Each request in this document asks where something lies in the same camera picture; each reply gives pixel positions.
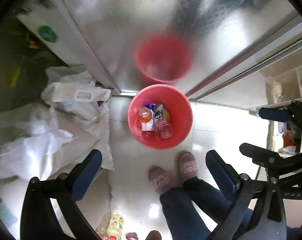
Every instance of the shoe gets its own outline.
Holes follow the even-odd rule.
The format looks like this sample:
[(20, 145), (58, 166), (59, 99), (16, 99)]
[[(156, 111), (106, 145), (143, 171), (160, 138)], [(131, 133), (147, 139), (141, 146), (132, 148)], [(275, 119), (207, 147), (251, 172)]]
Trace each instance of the shoe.
[(198, 167), (196, 165), (195, 157), (191, 152), (181, 153), (178, 160), (178, 169), (180, 181), (182, 183), (193, 177), (198, 177)]
[(174, 187), (168, 173), (161, 167), (154, 167), (149, 171), (149, 182), (159, 195)]

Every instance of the green object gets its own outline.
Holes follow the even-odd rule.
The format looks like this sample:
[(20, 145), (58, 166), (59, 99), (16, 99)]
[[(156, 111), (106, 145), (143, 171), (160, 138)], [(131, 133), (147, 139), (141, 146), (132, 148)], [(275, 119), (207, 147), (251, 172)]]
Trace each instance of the green object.
[(12, 213), (11, 210), (3, 203), (0, 198), (0, 219), (6, 228), (14, 225), (17, 222), (17, 217)]
[(38, 28), (38, 33), (40, 36), (48, 42), (56, 43), (58, 36), (56, 33), (51, 29), (50, 26), (42, 25)]

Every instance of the metallic refrigerator door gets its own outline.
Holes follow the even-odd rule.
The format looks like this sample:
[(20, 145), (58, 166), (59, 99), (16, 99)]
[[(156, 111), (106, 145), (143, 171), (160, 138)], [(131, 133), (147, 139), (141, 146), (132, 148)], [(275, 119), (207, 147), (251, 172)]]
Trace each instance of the metallic refrigerator door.
[(122, 92), (137, 92), (145, 86), (134, 54), (148, 35), (170, 33), (187, 44), (192, 53), (192, 69), (173, 84), (187, 93), (298, 15), (287, 0), (63, 2)]

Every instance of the orange liquid bottle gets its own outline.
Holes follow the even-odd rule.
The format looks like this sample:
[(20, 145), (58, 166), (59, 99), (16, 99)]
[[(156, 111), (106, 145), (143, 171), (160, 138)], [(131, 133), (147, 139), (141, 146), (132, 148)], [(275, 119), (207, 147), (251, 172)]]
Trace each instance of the orange liquid bottle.
[(149, 122), (152, 119), (152, 113), (149, 108), (143, 107), (139, 110), (138, 119), (141, 122)]

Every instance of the person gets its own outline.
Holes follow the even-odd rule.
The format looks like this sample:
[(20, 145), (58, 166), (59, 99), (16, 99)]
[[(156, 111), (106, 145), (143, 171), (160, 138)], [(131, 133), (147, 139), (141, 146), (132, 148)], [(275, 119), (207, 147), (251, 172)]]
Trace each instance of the person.
[[(161, 167), (149, 171), (149, 182), (160, 195), (163, 214), (166, 218), (173, 240), (205, 240), (211, 231), (195, 210), (192, 201), (216, 223), (224, 219), (231, 202), (226, 200), (220, 190), (198, 178), (195, 157), (183, 152), (178, 160), (179, 178), (182, 187), (175, 187), (168, 173)], [(240, 236), (250, 221), (251, 209), (246, 214), (234, 234)], [(298, 228), (287, 228), (287, 239), (294, 239)]]

